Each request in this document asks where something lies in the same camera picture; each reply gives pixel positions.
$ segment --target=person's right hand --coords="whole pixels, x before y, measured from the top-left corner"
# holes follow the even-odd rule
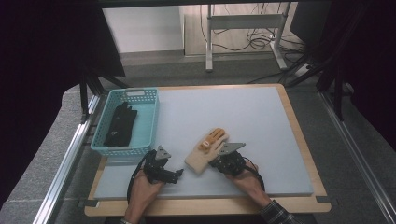
[[[258,170],[258,166],[252,164],[250,161],[246,165],[252,169]],[[244,191],[250,198],[260,207],[267,206],[272,200],[262,190],[259,179],[249,170],[244,170],[238,176],[226,175],[227,179],[231,180],[240,190]]]

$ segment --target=human hand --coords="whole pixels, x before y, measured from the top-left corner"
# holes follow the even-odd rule
[[[138,223],[146,208],[156,199],[163,185],[163,182],[150,184],[146,174],[140,170],[134,178],[131,199],[124,219],[134,224]]]
[[[259,170],[259,167],[250,161],[246,162],[246,166]],[[249,170],[244,170],[238,176],[226,175],[227,179],[231,180],[240,190],[244,191],[258,206],[265,207],[272,200],[268,195],[262,190],[262,185],[259,179]]]

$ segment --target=black object in basket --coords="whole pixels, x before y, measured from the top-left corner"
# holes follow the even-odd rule
[[[127,102],[114,110],[104,145],[107,147],[126,147],[132,137],[132,128],[137,110],[132,110]]]

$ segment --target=sleeve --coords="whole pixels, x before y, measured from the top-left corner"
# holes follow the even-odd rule
[[[265,206],[260,215],[268,224],[303,224],[294,215],[290,214],[279,203],[273,200],[270,204]]]

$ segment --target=black curtain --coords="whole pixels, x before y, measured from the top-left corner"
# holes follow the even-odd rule
[[[84,67],[113,77],[124,72],[103,11],[94,2],[1,1],[0,29],[2,204]]]

